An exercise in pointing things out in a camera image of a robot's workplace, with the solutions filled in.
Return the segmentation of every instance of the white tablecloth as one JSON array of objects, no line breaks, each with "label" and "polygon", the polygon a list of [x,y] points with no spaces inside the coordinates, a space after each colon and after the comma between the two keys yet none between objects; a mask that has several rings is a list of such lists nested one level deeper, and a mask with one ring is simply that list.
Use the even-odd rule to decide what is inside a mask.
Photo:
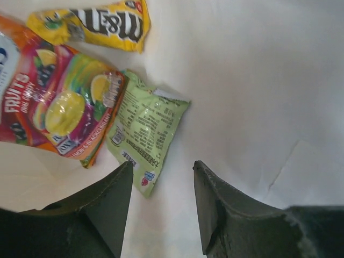
[{"label": "white tablecloth", "polygon": [[[0,8],[25,20],[34,10],[92,3],[1,0]],[[123,257],[203,257],[195,160],[203,160],[227,182],[271,205],[344,204],[338,197],[344,189],[344,2],[147,3],[152,28],[143,54],[77,45],[120,69],[137,71],[147,83],[173,88],[192,100],[152,197],[144,199],[133,189]],[[106,149],[98,165],[86,173],[74,161],[51,153],[22,146],[8,150],[7,144],[0,145],[0,205],[14,210],[43,207],[118,165]],[[307,152],[308,160],[298,161],[294,152]],[[13,164],[9,158],[18,153],[21,162]],[[314,172],[316,166],[293,163],[309,164],[319,156],[324,157],[324,168],[330,168],[328,177]],[[333,175],[336,184],[327,181]],[[305,191],[314,194],[304,198]],[[317,191],[326,198],[319,200]]]}]

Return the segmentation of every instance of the fruit candy bag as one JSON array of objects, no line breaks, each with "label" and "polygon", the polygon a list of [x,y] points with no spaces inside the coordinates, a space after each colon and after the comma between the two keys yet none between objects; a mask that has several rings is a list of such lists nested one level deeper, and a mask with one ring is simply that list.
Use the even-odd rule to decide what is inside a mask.
[{"label": "fruit candy bag", "polygon": [[136,74],[125,72],[126,91],[106,144],[115,158],[134,165],[134,185],[149,197],[167,150],[190,102],[147,87]]},{"label": "fruit candy bag", "polygon": [[142,52],[150,27],[145,0],[32,13],[26,25],[53,45],[67,41]]},{"label": "fruit candy bag", "polygon": [[123,74],[2,16],[0,32],[0,141],[92,166],[120,102]]}]

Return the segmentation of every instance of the orange packaging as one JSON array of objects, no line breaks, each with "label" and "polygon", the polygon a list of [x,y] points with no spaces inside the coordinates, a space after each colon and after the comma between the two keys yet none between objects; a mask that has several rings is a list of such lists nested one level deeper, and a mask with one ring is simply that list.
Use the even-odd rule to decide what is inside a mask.
[{"label": "orange packaging", "polygon": [[115,68],[0,16],[0,141],[92,166],[124,85]]}]

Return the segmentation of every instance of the green snack packet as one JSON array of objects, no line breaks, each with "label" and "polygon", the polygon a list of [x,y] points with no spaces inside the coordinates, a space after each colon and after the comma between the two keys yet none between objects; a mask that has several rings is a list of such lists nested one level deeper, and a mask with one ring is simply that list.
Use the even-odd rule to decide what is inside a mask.
[{"label": "green snack packet", "polygon": [[149,197],[190,101],[147,87],[131,71],[125,76],[127,88],[106,144],[120,163],[129,160],[134,164],[134,185]]}]

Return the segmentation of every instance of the lemon illustration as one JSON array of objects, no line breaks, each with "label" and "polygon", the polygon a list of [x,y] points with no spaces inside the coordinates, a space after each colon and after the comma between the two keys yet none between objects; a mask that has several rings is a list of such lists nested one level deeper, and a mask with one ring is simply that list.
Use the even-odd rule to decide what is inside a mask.
[{"label": "lemon illustration", "polygon": [[47,49],[37,49],[36,52],[44,66],[56,64],[56,54],[54,52]]},{"label": "lemon illustration", "polygon": [[110,81],[108,77],[104,74],[99,74],[95,76],[91,82],[91,97],[92,101],[103,102],[103,94],[108,92],[110,86]]},{"label": "lemon illustration", "polygon": [[80,94],[69,90],[60,93],[46,113],[47,131],[58,136],[66,136],[76,128],[84,109],[85,100]]}]

